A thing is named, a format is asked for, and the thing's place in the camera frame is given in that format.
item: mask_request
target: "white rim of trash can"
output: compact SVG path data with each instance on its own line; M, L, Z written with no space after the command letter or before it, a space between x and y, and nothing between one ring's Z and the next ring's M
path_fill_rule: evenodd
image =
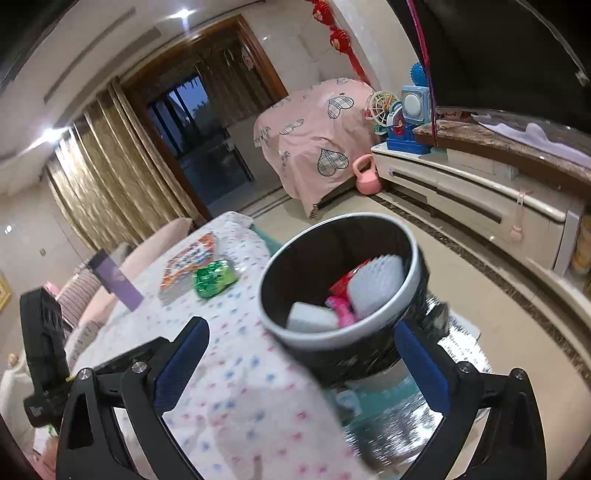
M408 269L408 274L404 279L404 283L394 295L383 307L377 312L372 313L370 316L360 320L354 325L344 327L331 332L323 333L300 333L292 332L290 330L280 327L273 322L266 314L265 309L262 305L262 283L267 275L267 272L273 265L275 259L282 254L282 252L288 248L292 243L298 240L301 236L310 232L315 228L319 228L327 223L342 220L344 218L351 217L375 217L381 218L388 222L393 223L399 227L407 236L411 247L411 264ZM296 235L294 238L289 240L283 247L281 247L275 255L271 257L271 260L265 267L262 273L261 281L258 287L258 303L262 313L262 322L265 328L269 329L274 335L278 336L286 345L307 351L318 351L318 350L334 350L341 348L352 343L357 342L359 339L368 337L369 335L377 332L384 327L392 318L400 316L400 314L408 307L411 300L417 291L418 284L421 280L421 270L418 264L418 245L413 233L406 225L400 222L398 219L393 218L383 213L372 213L372 212L357 212L347 213L338 217L330 218L324 222L320 222L317 225L313 225L307 228L302 233Z

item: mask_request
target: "green snack package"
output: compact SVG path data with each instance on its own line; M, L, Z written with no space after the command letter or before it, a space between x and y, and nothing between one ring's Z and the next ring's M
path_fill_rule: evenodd
M222 258L199 268L193 274L193 286L197 295L210 299L238 280L232 264Z

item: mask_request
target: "yellow picture frame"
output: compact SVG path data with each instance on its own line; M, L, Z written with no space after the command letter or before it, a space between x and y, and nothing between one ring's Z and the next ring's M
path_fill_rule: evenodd
M8 282L6 278L0 275L0 312L10 300L12 293L10 292L10 288L8 287Z

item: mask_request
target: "blue spiky ball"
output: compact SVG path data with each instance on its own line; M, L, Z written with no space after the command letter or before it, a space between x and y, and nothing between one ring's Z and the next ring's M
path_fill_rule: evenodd
M416 62L410 69L410 79L417 87L428 87L427 76L423 70L423 66Z

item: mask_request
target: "pink kettlebell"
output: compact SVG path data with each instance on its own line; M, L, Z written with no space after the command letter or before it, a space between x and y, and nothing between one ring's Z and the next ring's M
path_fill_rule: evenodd
M369 168L365 171L360 171L365 164L370 161ZM373 195L382 190L382 184L379 182L378 172L375 168L375 160L372 154L364 155L359 157L353 162L353 172L357 177L355 185L360 193L364 195Z

